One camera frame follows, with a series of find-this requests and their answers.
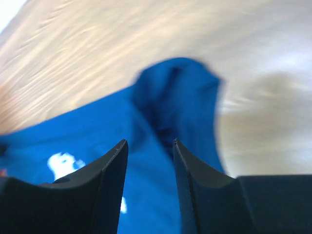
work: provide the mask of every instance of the wooden floor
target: wooden floor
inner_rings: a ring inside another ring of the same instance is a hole
[[[217,137],[229,174],[311,173],[311,10],[310,0],[29,0],[0,35],[0,131],[187,56],[225,80]]]

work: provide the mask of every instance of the blue cloth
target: blue cloth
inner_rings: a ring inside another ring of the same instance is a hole
[[[129,88],[1,136],[8,149],[0,157],[0,168],[33,184],[53,182],[56,174],[47,163],[51,156],[69,154],[79,168],[124,138],[129,143],[123,193],[127,209],[120,214],[118,233],[178,234],[173,140],[180,139],[193,154],[223,171],[214,137],[218,85],[219,79],[199,62],[161,62],[144,70]]]

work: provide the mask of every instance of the white graphic on shirt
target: white graphic on shirt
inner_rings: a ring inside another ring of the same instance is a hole
[[[84,167],[86,164],[82,160],[76,161],[75,157],[69,153],[58,153],[52,155],[47,162],[49,169],[54,174],[54,180],[64,177],[70,173],[77,171],[78,169]],[[120,212],[122,214],[127,213],[126,199],[122,197]]]

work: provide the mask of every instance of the black plastic part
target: black plastic part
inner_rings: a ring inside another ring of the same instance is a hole
[[[184,234],[312,234],[312,175],[231,178],[174,142]]]
[[[115,234],[128,160],[122,140],[52,184],[0,178],[1,234]]]

